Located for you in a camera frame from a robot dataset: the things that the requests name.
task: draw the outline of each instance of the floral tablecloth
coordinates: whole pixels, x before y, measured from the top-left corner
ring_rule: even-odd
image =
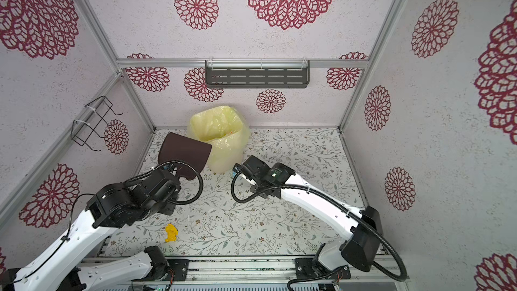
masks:
[[[160,146],[169,132],[156,131],[142,172],[157,165]],[[282,162],[307,181],[348,204],[363,207],[352,171],[336,129],[255,129],[244,152],[268,165]],[[131,256],[147,246],[158,245],[171,255],[285,255],[314,254],[321,243],[339,238],[328,225],[300,207],[269,197],[238,204],[230,195],[232,172],[202,172],[201,197],[186,206],[176,206],[172,216],[156,214],[131,227],[118,230],[102,256]],[[236,192],[250,195],[249,183],[237,181]],[[180,200],[197,191],[197,182],[182,179]],[[178,229],[176,241],[165,243],[165,227]]]

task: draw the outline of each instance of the brown dustpan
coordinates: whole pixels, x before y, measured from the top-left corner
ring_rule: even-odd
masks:
[[[160,153],[158,153],[158,164],[171,160],[181,160],[201,172],[210,156],[210,151],[212,151],[212,145],[210,144],[186,136],[168,133],[163,140]],[[187,180],[196,178],[191,169],[182,165],[177,166],[176,176]]]

